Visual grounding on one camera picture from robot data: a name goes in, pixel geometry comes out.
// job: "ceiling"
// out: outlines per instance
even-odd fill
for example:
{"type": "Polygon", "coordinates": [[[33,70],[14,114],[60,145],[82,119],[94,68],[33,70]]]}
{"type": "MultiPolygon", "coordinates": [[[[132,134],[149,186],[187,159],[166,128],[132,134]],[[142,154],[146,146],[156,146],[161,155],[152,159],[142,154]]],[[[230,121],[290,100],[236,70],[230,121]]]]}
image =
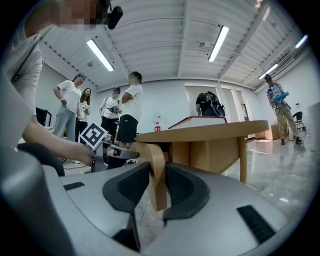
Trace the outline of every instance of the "ceiling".
{"type": "Polygon", "coordinates": [[[258,77],[292,51],[303,36],[273,2],[112,0],[111,4],[121,6],[124,13],[114,30],[54,26],[43,38],[41,51],[51,52],[43,55],[44,61],[61,73],[66,72],[65,65],[71,66],[98,91],[126,85],[132,71],[139,71],[144,82],[209,79],[256,89],[261,82],[258,77]],[[222,25],[229,33],[210,63],[208,55],[222,25]],[[87,46],[90,39],[114,71],[109,72],[87,46]]]}

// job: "hand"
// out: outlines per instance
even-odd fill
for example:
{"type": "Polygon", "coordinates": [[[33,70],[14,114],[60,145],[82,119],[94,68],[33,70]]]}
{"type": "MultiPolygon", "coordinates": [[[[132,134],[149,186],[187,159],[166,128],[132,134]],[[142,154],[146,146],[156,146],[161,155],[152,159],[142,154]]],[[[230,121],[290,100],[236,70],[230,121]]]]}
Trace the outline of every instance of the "hand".
{"type": "Polygon", "coordinates": [[[94,159],[94,154],[91,147],[88,145],[79,145],[81,147],[81,152],[78,154],[78,161],[84,163],[86,166],[91,166],[91,162],[94,159]]]}

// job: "glossy floor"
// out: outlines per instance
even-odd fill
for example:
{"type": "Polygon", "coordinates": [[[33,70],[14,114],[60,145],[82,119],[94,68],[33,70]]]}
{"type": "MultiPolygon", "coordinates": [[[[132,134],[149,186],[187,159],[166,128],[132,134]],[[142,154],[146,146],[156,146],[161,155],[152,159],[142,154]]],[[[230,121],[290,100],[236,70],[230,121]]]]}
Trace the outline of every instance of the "glossy floor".
{"type": "MultiPolygon", "coordinates": [[[[320,152],[310,150],[311,139],[310,135],[305,136],[302,145],[294,141],[280,145],[279,140],[254,140],[247,144],[248,187],[276,205],[289,220],[304,213],[319,182],[320,152]]],[[[82,163],[64,165],[65,168],[81,166],[82,163]]],[[[88,167],[81,167],[65,172],[70,175],[87,170],[88,167]]],[[[223,175],[239,180],[239,170],[237,161],[223,175]]],[[[135,208],[135,215],[143,249],[164,230],[163,211],[155,212],[147,193],[144,193],[135,208]]]]}

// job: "wooden table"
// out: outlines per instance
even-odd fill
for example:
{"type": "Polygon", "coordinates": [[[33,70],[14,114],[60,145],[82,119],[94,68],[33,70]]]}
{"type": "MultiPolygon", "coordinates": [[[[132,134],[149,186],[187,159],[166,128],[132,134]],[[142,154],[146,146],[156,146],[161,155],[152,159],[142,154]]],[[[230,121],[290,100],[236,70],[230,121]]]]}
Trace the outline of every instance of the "wooden table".
{"type": "Polygon", "coordinates": [[[155,211],[167,207],[166,162],[222,174],[240,158],[240,181],[247,183],[245,137],[269,129],[268,121],[232,122],[145,133],[137,136],[140,162],[153,173],[147,192],[155,211]]]}

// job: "chair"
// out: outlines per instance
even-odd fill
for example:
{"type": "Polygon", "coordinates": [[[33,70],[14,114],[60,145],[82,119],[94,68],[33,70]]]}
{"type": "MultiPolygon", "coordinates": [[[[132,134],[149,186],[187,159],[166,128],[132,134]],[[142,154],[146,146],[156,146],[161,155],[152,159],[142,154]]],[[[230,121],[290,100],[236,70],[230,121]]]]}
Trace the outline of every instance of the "chair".
{"type": "Polygon", "coordinates": [[[292,117],[293,118],[296,117],[296,121],[295,121],[296,129],[300,130],[302,128],[302,130],[305,131],[306,127],[305,127],[304,123],[302,122],[302,112],[299,111],[299,112],[295,113],[292,117]]]}

